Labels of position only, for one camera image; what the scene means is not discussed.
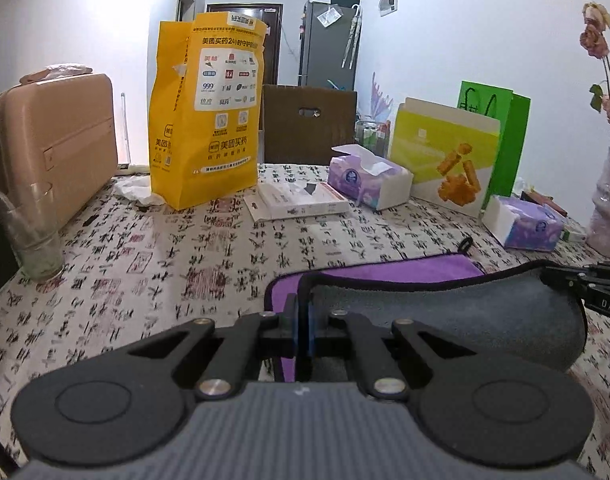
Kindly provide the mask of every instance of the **yellow paper bag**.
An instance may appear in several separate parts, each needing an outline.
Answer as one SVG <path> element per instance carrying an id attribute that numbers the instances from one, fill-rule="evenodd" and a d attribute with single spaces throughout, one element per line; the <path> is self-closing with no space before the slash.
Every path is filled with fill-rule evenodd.
<path id="1" fill-rule="evenodd" d="M 411 196 L 477 216 L 499 131 L 496 119 L 408 98 L 399 107 L 389 159 L 414 174 Z"/>
<path id="2" fill-rule="evenodd" d="M 152 191 L 175 209 L 258 181 L 267 25 L 234 12 L 162 22 L 150 102 Z"/>

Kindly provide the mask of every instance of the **white tissue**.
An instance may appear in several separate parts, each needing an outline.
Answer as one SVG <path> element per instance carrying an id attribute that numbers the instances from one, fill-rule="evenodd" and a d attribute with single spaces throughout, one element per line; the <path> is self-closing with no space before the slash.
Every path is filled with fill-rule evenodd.
<path id="1" fill-rule="evenodd" d="M 121 178 L 114 184 L 113 193 L 143 206 L 165 203 L 162 196 L 152 192 L 152 181 L 149 175 Z"/>
<path id="2" fill-rule="evenodd" d="M 361 168 L 373 176 L 379 176 L 381 173 L 393 168 L 384 158 L 374 155 L 360 144 L 344 144 L 342 146 L 335 146 L 332 150 L 347 155 L 359 156 L 361 158 Z"/>

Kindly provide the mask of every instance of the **door frame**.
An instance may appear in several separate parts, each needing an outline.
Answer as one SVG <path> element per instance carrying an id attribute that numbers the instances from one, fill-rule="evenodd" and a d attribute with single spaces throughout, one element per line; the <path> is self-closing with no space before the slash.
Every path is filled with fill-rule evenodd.
<path id="1" fill-rule="evenodd" d="M 274 9 L 277 15 L 277 35 L 278 40 L 275 42 L 273 56 L 275 59 L 274 70 L 271 74 L 271 84 L 275 85 L 278 83 L 278 62 L 279 55 L 281 53 L 281 40 L 282 33 L 281 27 L 283 26 L 283 4 L 207 4 L 207 12 L 223 12 L 230 10 L 232 7 L 247 7 L 248 9 Z"/>

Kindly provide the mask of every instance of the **green shopping bag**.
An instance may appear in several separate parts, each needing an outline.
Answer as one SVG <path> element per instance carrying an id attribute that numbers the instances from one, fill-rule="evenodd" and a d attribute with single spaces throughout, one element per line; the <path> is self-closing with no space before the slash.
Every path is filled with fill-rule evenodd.
<path id="1" fill-rule="evenodd" d="M 483 202 L 492 195 L 511 196 L 530 117 L 531 100 L 505 88 L 463 81 L 458 108 L 498 119 L 501 132 L 494 171 Z"/>

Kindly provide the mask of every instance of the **tablecloth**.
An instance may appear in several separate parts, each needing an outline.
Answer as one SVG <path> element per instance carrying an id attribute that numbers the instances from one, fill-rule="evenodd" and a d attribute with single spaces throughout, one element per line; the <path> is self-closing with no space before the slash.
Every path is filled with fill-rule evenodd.
<path id="1" fill-rule="evenodd" d="M 260 165 L 268 182 L 322 181 L 324 166 Z M 231 325 L 263 309 L 263 293 L 289 272 L 388 262 L 456 250 L 466 236 L 485 272 L 550 258 L 596 262 L 581 244 L 551 254 L 505 251 L 473 218 L 426 202 L 254 223 L 244 192 L 183 211 L 141 208 L 105 186 L 63 230 L 63 274 L 37 285 L 19 272 L 0 291 L 0 440 L 24 462 L 10 406 L 30 380 L 195 317 Z M 580 462 L 610 478 L 610 319 L 588 312 L 586 351 L 570 371 L 597 407 Z"/>

